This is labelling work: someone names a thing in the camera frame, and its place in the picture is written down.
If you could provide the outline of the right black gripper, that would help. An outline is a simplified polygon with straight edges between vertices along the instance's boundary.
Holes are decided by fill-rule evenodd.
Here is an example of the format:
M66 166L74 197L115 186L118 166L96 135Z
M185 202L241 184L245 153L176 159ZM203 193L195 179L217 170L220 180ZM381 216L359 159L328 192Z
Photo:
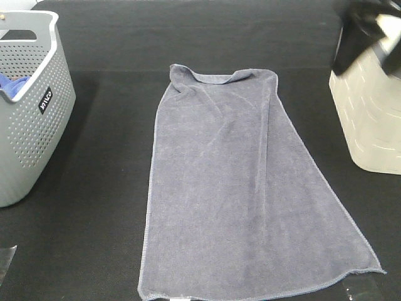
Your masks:
M381 14L400 18L400 1L335 1L333 8L341 19L341 31L331 69L340 76L386 36L376 18Z

